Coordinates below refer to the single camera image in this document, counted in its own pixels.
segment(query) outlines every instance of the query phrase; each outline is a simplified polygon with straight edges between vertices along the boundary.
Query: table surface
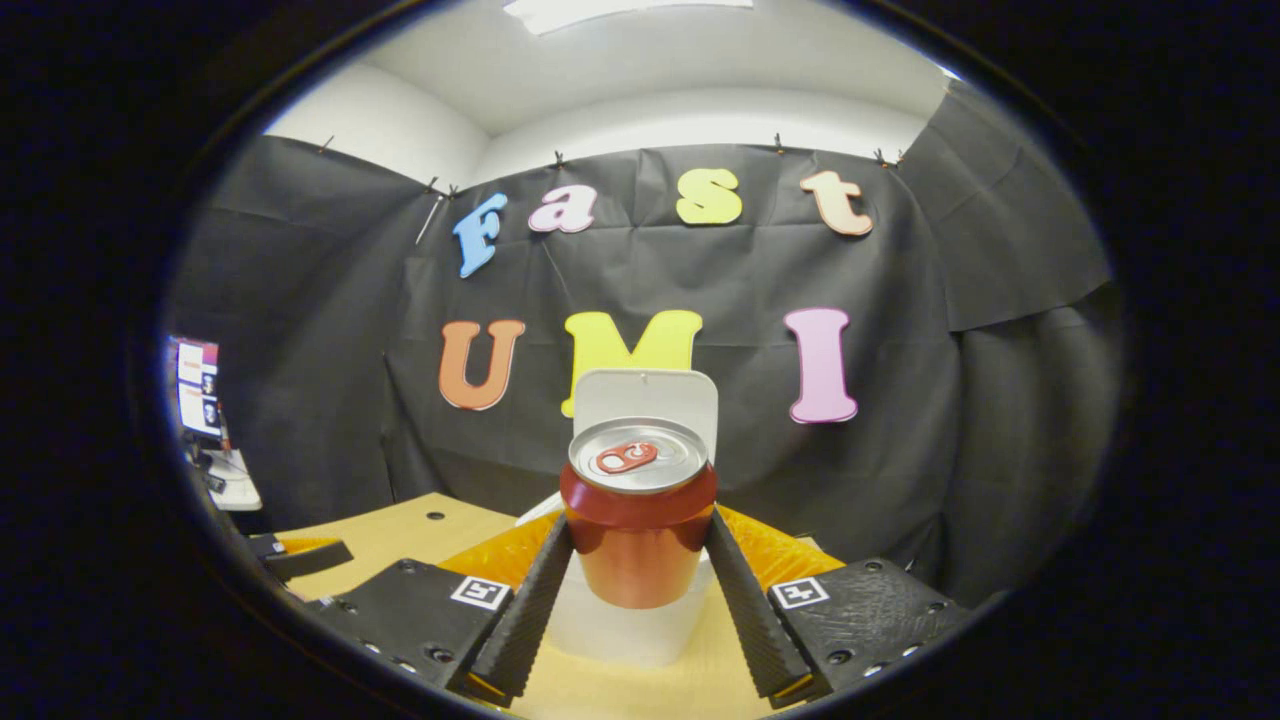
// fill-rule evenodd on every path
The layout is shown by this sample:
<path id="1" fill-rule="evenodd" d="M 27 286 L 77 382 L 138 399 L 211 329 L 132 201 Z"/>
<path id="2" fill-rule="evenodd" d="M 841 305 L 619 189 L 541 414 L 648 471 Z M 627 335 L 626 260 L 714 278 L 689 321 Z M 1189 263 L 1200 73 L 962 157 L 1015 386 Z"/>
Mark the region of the table surface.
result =
<path id="1" fill-rule="evenodd" d="M 431 520 L 428 512 L 444 518 Z M 276 537 L 337 537 L 351 550 L 349 562 L 289 580 L 289 588 L 314 600 L 349 591 L 401 557 L 440 562 L 513 523 L 509 515 L 433 493 Z M 676 662 L 654 669 L 599 662 L 562 652 L 544 637 L 525 694 L 511 712 L 530 720 L 742 720 L 773 710 L 755 694 L 724 594 L 712 583 Z"/>

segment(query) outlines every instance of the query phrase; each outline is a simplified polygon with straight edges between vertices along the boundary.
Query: white container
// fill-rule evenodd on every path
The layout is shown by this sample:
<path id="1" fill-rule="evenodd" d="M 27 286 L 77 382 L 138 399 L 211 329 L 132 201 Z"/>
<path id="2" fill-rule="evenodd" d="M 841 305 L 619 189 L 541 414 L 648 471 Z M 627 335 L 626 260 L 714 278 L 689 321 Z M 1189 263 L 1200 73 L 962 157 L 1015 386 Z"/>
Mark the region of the white container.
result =
<path id="1" fill-rule="evenodd" d="M 582 560 L 573 552 L 547 625 L 547 637 L 570 655 L 602 662 L 637 667 L 671 665 L 689 644 L 712 578 L 710 559 L 704 550 L 684 597 L 662 607 L 628 610 L 604 602 L 591 592 L 582 575 Z"/>

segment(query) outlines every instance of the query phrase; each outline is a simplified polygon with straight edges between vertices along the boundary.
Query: pull tab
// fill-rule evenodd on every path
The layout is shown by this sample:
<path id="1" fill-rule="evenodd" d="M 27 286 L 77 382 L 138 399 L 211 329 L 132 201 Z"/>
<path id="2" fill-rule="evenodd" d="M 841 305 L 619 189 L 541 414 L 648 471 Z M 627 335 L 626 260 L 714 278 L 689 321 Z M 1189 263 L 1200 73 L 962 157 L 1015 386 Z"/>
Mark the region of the pull tab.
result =
<path id="1" fill-rule="evenodd" d="M 595 465 L 611 475 L 634 470 L 658 459 L 658 447 L 649 442 L 628 442 L 595 456 Z"/>

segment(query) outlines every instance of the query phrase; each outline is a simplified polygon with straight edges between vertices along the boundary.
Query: monitor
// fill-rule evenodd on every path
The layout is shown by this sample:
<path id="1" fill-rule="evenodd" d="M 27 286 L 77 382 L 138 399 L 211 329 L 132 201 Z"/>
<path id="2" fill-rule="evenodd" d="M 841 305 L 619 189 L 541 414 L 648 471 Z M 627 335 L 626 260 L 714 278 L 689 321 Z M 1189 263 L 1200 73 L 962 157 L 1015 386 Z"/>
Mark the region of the monitor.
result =
<path id="1" fill-rule="evenodd" d="M 196 438 L 227 445 L 227 424 L 218 402 L 218 343 L 169 338 L 174 363 L 178 421 Z"/>

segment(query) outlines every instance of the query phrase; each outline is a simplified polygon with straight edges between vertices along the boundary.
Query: aluminum can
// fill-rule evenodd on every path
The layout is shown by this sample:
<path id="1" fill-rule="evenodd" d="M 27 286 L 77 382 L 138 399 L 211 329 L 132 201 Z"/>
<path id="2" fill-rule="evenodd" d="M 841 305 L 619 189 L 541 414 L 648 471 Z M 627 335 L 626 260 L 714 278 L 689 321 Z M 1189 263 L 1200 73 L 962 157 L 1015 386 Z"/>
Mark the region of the aluminum can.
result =
<path id="1" fill-rule="evenodd" d="M 620 607 L 680 600 L 716 502 L 707 445 L 658 418 L 618 418 L 570 442 L 561 496 L 591 591 Z"/>

